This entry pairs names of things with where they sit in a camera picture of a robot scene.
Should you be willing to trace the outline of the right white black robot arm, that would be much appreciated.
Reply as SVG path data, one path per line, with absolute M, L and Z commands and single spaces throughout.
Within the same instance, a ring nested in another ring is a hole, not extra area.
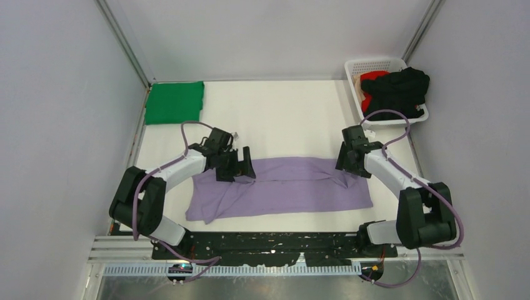
M 401 167 L 383 143 L 369 141 L 360 125 L 343 129 L 342 137 L 336 169 L 366 179 L 375 176 L 397 198 L 394 220 L 360 225 L 356 245 L 362 255 L 375 255 L 382 244 L 416 249 L 456 238 L 451 193 L 444 183 L 431 183 Z

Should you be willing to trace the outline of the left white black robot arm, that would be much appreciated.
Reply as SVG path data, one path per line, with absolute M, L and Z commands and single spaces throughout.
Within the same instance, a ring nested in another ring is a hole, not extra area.
M 127 168 L 109 207 L 109 216 L 131 228 L 134 236 L 143 235 L 167 244 L 167 250 L 178 259 L 191 253 L 191 241 L 184 237 L 186 228 L 164 215 L 168 191 L 185 180 L 214 170 L 215 180 L 233 183 L 237 177 L 254 179 L 248 146 L 238 156 L 233 145 L 235 135 L 217 127 L 200 142 L 185 144 L 176 158 L 152 169 Z

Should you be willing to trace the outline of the purple t shirt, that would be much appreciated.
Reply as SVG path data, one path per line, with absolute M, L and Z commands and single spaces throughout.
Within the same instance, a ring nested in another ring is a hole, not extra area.
M 209 170 L 193 177 L 188 221 L 286 213 L 325 213 L 373 206 L 365 178 L 336 169 L 336 160 L 275 157 L 253 162 L 256 178 L 217 181 Z

